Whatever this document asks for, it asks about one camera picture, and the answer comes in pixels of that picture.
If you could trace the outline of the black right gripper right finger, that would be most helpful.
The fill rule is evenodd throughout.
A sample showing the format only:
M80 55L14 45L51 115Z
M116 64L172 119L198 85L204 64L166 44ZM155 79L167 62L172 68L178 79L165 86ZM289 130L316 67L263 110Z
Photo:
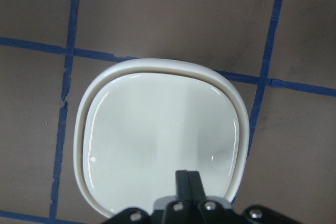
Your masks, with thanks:
M205 195L199 172L188 171L187 175L192 200L189 223L299 223L262 205L251 205L239 214L229 201Z

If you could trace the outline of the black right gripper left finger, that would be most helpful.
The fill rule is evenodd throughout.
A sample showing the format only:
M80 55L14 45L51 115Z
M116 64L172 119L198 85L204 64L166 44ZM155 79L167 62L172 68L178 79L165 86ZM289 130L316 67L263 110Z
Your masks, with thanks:
M190 185L188 172L175 172L176 194L158 199L152 214L140 208L127 208L105 223L189 223L190 221Z

